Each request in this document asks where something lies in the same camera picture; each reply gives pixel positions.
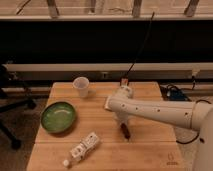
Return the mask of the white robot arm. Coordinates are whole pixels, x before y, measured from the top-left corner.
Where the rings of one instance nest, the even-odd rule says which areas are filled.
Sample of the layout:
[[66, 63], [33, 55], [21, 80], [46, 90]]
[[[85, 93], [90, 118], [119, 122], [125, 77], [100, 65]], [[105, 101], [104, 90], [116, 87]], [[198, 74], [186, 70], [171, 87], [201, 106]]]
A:
[[120, 86], [107, 98], [106, 106], [120, 123], [129, 115], [191, 129], [199, 133], [193, 171], [213, 171], [213, 104], [188, 101], [145, 101], [132, 98], [129, 86]]

